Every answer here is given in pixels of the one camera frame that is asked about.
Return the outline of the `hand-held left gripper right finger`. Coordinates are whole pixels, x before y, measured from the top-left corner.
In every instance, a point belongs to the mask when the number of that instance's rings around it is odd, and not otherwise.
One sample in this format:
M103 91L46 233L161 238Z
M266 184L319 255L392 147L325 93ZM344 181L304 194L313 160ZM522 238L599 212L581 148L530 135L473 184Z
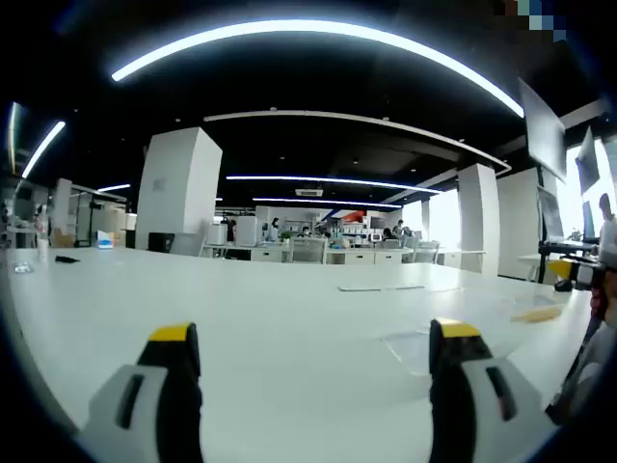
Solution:
M524 462L556 431L539 392L475 327L433 319L428 363L431 462Z

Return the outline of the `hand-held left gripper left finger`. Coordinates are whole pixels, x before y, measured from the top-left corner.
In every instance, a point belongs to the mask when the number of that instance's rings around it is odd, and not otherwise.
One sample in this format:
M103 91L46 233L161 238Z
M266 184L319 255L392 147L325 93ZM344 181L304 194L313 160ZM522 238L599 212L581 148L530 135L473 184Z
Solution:
M94 394L76 442L96 462L202 462L197 326L163 326Z

